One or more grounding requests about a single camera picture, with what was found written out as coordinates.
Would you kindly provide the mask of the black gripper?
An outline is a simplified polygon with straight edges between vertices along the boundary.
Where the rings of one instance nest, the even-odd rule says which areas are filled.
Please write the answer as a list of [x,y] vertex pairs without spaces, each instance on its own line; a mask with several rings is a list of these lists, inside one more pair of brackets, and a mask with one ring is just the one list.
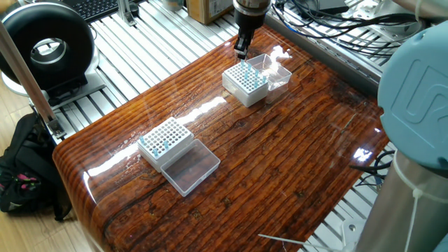
[[239,27],[239,34],[234,44],[234,51],[239,59],[245,60],[254,31],[263,25],[266,11],[245,14],[236,10],[234,16],[235,22]]

